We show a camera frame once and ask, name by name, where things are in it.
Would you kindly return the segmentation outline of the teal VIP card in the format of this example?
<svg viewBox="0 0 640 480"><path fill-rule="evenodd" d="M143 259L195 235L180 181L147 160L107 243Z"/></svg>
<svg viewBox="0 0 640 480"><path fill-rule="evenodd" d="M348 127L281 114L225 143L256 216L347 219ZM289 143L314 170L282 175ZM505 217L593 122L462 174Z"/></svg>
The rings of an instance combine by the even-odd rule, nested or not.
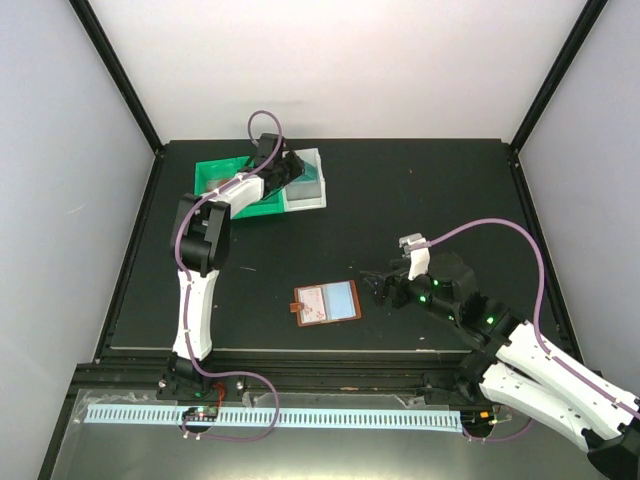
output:
<svg viewBox="0 0 640 480"><path fill-rule="evenodd" d="M296 178L297 183L315 183L318 181L318 173L317 169L314 165L309 163L304 163L304 171L302 174Z"/></svg>

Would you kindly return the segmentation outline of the brown leather card holder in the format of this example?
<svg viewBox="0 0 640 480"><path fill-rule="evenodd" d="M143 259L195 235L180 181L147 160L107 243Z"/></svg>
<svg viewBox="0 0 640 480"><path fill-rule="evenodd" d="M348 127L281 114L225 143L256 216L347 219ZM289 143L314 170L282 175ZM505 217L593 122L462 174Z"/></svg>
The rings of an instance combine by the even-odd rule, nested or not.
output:
<svg viewBox="0 0 640 480"><path fill-rule="evenodd" d="M360 301L359 301L359 295L358 295L358 291L357 291L357 287L356 287L355 282L353 280L340 281L340 282L350 282L351 283L352 293L353 293L353 297L354 297L354 301L355 301L355 307L356 307L357 316L355 318L345 319L345 320L338 320L338 321L331 321L331 320L329 320L327 318L326 321L321 322L321 323L315 323L315 324L311 324L311 325L302 325L301 324L301 319L300 319L300 312L301 312L301 310L303 308L303 304L300 303L299 299L298 299L299 291L302 290L302 289L307 289L307 288L312 288L312 287L321 287L322 290L323 290L323 296L324 296L325 286L327 284L338 283L338 282L311 285L311 286L306 286L306 287L297 287L297 288L294 289L294 301L290 304L289 309L290 309L291 313L296 315L296 321L297 321L297 325L299 327L310 327L310 326L317 326L317 325L324 325L324 324L341 323L341 322L346 322L346 321L359 320L362 317Z"/></svg>

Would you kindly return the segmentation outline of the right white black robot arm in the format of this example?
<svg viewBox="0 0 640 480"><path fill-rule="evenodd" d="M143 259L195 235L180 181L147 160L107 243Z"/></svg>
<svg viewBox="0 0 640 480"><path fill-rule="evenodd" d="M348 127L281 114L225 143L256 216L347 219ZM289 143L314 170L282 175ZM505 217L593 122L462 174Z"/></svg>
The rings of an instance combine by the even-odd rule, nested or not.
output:
<svg viewBox="0 0 640 480"><path fill-rule="evenodd" d="M639 476L639 398L537 336L531 321L481 294L473 270L453 253L413 267L364 271L378 305L414 304L454 332L471 352L454 376L457 396L514 408L561 434L609 479Z"/></svg>

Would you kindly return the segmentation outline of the light blue card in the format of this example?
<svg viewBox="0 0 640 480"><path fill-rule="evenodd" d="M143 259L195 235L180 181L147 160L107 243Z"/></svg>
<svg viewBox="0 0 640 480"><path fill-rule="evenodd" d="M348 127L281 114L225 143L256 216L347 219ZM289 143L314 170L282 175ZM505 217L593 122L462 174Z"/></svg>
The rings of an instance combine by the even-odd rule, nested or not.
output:
<svg viewBox="0 0 640 480"><path fill-rule="evenodd" d="M327 284L324 289L324 300L327 318L331 321L357 316L350 282Z"/></svg>

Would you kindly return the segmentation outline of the red spotted card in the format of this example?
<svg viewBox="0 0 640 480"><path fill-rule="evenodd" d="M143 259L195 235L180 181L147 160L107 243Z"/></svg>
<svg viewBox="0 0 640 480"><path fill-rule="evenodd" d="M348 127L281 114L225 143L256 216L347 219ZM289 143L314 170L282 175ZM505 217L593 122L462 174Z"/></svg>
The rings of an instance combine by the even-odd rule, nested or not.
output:
<svg viewBox="0 0 640 480"><path fill-rule="evenodd" d="M205 192L219 189L230 181L230 178L213 178L206 182Z"/></svg>

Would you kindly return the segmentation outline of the white translucent bin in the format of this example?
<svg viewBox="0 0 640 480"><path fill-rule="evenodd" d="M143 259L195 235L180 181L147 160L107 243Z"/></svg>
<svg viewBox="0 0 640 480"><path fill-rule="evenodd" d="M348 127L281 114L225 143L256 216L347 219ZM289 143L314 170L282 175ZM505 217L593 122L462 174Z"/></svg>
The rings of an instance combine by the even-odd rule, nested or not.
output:
<svg viewBox="0 0 640 480"><path fill-rule="evenodd" d="M296 180L288 184L282 191L284 211L286 213L323 209L327 206L326 181L322 169L322 159L318 148L295 151L304 163L314 165L318 173L315 183L297 183Z"/></svg>

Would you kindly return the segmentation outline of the middle green bin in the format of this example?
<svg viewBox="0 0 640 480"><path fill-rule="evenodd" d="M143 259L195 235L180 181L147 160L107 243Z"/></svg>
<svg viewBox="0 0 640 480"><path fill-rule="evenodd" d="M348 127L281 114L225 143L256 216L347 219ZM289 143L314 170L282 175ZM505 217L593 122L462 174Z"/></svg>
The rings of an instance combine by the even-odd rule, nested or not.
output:
<svg viewBox="0 0 640 480"><path fill-rule="evenodd" d="M252 171L256 168L255 161L249 156L234 157L232 165L234 172ZM232 216L233 219L265 216L284 212L284 200L282 189L270 192L265 198L248 205L243 210Z"/></svg>

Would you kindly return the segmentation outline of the green bin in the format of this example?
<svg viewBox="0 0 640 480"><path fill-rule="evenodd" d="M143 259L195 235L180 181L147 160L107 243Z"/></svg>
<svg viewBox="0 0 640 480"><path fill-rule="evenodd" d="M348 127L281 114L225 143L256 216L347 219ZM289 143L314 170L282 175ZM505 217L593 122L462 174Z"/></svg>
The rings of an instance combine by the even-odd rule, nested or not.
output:
<svg viewBox="0 0 640 480"><path fill-rule="evenodd" d="M207 196L210 192L205 192L206 182L213 178L230 178L230 181L217 191L211 201L222 201L231 206L231 218L234 214L255 202L259 188L255 179L245 179L242 182L235 182L235 168L232 159L221 159L213 161L199 162L195 166L194 194L197 196Z"/></svg>
<svg viewBox="0 0 640 480"><path fill-rule="evenodd" d="M234 172L252 171L256 168L255 161L249 156L234 157L232 165ZM243 210L232 216L233 219L265 216L284 212L284 200L282 189L270 192L265 198L248 205Z"/></svg>

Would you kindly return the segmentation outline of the left green bin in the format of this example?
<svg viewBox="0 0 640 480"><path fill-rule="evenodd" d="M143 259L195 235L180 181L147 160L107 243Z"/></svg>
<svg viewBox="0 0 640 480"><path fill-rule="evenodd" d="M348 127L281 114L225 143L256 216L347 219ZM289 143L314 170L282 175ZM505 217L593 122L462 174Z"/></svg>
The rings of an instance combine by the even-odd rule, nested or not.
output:
<svg viewBox="0 0 640 480"><path fill-rule="evenodd" d="M232 159L221 159L213 161L199 162L195 166L194 194L197 196L207 196L210 192L205 192L206 182L213 178L230 178L230 181L217 191L211 201L222 201L231 206L231 218L234 214L255 202L259 188L255 179L245 179L242 182L235 182L235 168Z"/></svg>

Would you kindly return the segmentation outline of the small circuit board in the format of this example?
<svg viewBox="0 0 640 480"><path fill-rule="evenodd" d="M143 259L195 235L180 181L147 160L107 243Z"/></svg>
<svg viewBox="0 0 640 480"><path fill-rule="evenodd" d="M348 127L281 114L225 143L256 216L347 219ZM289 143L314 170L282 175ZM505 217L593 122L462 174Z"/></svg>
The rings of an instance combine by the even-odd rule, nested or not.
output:
<svg viewBox="0 0 640 480"><path fill-rule="evenodd" d="M216 406L193 406L182 414L183 422L214 422L218 416Z"/></svg>

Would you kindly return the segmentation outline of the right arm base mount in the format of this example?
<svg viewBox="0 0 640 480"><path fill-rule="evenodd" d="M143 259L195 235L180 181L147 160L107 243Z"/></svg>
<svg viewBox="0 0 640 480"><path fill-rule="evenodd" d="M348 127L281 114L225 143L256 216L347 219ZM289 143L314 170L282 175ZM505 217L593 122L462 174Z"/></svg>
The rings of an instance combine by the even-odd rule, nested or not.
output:
<svg viewBox="0 0 640 480"><path fill-rule="evenodd" d="M458 370L429 370L422 374L423 395L436 396L465 406L499 405L480 389L481 377L469 377Z"/></svg>

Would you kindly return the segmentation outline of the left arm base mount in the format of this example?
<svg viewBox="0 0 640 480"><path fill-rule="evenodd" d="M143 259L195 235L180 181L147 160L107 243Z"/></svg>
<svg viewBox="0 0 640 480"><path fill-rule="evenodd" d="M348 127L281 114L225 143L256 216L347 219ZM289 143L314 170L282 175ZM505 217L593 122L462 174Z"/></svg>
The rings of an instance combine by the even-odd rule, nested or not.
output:
<svg viewBox="0 0 640 480"><path fill-rule="evenodd" d="M222 402L227 396L227 385L221 379L204 377L191 368L181 371L169 367L158 381L156 398L185 402Z"/></svg>

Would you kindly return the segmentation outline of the left black frame post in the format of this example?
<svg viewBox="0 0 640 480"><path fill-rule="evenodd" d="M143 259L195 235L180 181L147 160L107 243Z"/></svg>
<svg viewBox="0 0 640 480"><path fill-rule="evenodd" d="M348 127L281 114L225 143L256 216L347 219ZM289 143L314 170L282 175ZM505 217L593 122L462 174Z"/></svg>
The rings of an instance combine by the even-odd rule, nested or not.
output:
<svg viewBox="0 0 640 480"><path fill-rule="evenodd" d="M95 13L93 6L87 0L70 0L69 4L84 28L151 151L155 155L163 154L164 144Z"/></svg>

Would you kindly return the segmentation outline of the black frame post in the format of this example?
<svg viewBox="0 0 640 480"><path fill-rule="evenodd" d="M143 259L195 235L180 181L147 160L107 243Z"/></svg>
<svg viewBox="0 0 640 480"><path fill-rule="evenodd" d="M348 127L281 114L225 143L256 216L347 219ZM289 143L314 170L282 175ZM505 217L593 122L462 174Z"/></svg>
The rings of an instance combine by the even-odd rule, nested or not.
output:
<svg viewBox="0 0 640 480"><path fill-rule="evenodd" d="M510 142L510 148L516 154L523 150L607 4L607 0L585 2Z"/></svg>
<svg viewBox="0 0 640 480"><path fill-rule="evenodd" d="M70 0L69 4L84 28L151 151L155 155L163 154L164 144L95 13L93 6L87 0Z"/></svg>

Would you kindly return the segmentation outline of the right black frame post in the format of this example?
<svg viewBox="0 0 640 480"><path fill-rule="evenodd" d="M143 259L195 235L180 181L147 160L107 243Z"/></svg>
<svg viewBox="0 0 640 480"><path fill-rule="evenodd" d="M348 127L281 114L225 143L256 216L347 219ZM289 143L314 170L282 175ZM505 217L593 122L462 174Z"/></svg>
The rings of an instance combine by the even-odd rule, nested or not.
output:
<svg viewBox="0 0 640 480"><path fill-rule="evenodd" d="M523 150L607 4L607 0L585 2L510 142L510 148L516 154Z"/></svg>

